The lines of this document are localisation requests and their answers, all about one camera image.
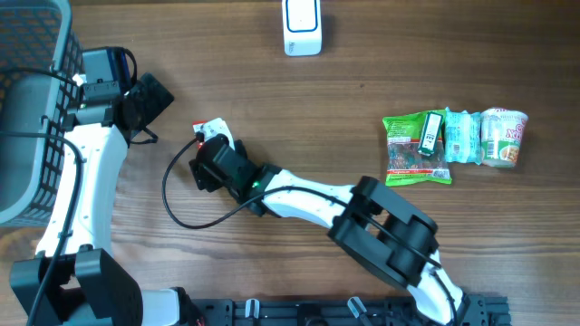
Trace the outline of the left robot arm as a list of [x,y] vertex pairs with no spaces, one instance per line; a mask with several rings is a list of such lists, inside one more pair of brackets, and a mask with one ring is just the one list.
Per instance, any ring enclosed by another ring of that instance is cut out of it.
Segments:
[[70,104],[53,213],[34,258],[14,264],[10,285],[30,325],[178,325],[179,292],[142,290],[111,253],[121,167],[134,137],[174,100],[151,74],[137,74],[122,47],[83,53],[81,98]]

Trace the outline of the light blue snack packet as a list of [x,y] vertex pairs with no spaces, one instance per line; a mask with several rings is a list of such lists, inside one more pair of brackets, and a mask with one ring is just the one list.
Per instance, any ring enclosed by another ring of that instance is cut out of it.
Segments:
[[480,165],[480,113],[455,112],[447,108],[444,126],[446,161]]

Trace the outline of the red snack packet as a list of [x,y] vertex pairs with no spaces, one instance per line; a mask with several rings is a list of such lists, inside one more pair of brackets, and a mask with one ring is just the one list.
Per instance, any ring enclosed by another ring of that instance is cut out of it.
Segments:
[[208,122],[206,120],[194,121],[192,123],[192,128],[194,130],[194,133],[196,135],[198,135],[198,134],[205,135],[207,133],[207,128],[206,128],[207,123]]

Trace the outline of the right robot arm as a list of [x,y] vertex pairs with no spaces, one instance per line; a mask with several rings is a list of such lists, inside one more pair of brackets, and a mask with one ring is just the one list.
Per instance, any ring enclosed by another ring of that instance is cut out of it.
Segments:
[[299,178],[278,166],[253,163],[242,143],[198,134],[189,162],[199,189],[225,188],[257,216],[299,218],[327,229],[329,238],[381,281],[409,292],[419,315],[459,324],[463,291],[440,263],[436,223],[373,177],[354,186]]

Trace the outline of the green snack packet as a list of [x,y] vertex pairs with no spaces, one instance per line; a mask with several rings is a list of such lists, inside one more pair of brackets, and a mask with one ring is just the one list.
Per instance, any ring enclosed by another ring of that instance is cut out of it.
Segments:
[[385,178],[385,185],[388,187],[408,186],[425,181],[444,185],[452,183],[450,168],[445,159],[442,131],[433,155],[427,157],[418,152],[422,112],[424,111],[382,118],[389,157]]

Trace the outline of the cup noodles container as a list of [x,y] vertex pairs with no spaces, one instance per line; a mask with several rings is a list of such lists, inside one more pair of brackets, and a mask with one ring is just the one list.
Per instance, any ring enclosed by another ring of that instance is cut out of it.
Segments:
[[521,147],[528,116],[517,110],[490,108],[481,113],[481,163],[493,168],[513,168]]

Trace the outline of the green white small box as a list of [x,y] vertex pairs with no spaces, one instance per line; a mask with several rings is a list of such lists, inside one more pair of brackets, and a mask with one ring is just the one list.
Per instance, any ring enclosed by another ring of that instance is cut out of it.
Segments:
[[420,114],[422,125],[418,152],[422,156],[430,157],[436,152],[440,139],[440,129],[445,120],[444,110],[429,110]]

